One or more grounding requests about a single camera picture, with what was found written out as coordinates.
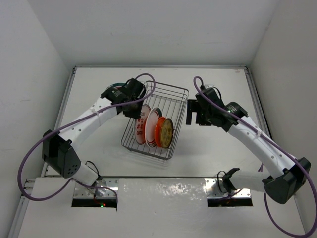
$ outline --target white enclosure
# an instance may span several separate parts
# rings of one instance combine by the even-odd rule
[[[188,88],[190,98],[196,93],[195,75],[216,84],[226,103],[241,104],[278,144],[309,159],[317,181],[316,12],[315,0],[0,1],[0,238],[87,237],[92,233],[86,226],[92,225],[98,226],[95,235],[105,237],[125,232],[127,237],[285,237],[256,192],[253,207],[207,208],[200,179],[125,178],[116,212],[70,207],[73,184],[52,200],[28,204],[20,199],[16,174],[27,150],[55,122],[80,115],[110,83],[149,70],[160,82]],[[71,74],[78,65],[106,67]],[[221,129],[184,121],[174,156],[158,163],[120,145],[127,122],[120,116],[99,128],[82,145],[80,158],[111,176],[207,177],[260,165]],[[39,177],[41,170],[42,177],[56,176],[42,165],[39,148],[23,180]],[[37,178],[33,193],[50,194],[63,182]],[[178,185],[191,185],[193,195],[181,195]],[[270,206],[286,230],[303,234],[303,227],[311,228],[316,209],[307,184],[286,205],[270,201]]]

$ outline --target white plate with red rim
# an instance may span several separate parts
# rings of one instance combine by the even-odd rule
[[[150,113],[150,106],[144,104],[141,109],[141,117],[139,119],[135,119],[134,121],[134,138],[139,145],[143,145],[145,143],[145,121]]]
[[[149,147],[155,147],[154,130],[157,121],[162,117],[162,111],[159,108],[153,108],[146,120],[145,124],[145,143]]]

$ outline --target white wall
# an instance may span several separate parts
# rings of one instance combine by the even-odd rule
[[[278,0],[28,0],[67,65],[249,64]]]
[[[282,0],[251,69],[274,140],[311,161],[310,175],[317,184],[316,12],[316,0]],[[309,230],[316,209],[308,184],[298,192],[298,201]]]
[[[0,1],[0,238],[19,201],[16,175],[28,149],[53,128],[69,71],[26,0]],[[40,175],[41,151],[23,179]]]

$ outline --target plate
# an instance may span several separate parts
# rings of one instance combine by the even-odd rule
[[[151,111],[151,108],[147,104],[143,104],[141,108],[141,117],[139,119],[135,119],[134,121],[134,138],[139,145],[143,145],[145,143],[144,137],[144,129],[145,129],[145,121]]]
[[[159,108],[153,108],[147,118],[145,125],[145,143],[149,147],[155,147],[154,130],[157,121],[162,117],[162,111]]]
[[[119,89],[124,85],[125,85],[125,83],[114,83],[114,84],[110,85],[110,87],[113,87],[115,89]]]
[[[165,120],[165,117],[161,117],[160,119],[158,119],[157,124],[155,125],[154,141],[158,147],[162,147],[162,144],[160,142],[160,131]]]
[[[170,118],[167,118],[160,131],[160,142],[163,148],[168,148],[173,140],[174,136],[174,125],[173,121]]]

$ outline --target zip tie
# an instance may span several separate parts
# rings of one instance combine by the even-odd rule
[[[99,126],[101,126],[101,120],[100,120],[100,116],[99,116],[99,112],[95,110],[95,108],[90,109],[93,113],[96,114],[96,116],[98,117],[98,121],[99,121]]]
[[[263,134],[263,131],[258,130],[256,138],[258,139],[262,134]]]

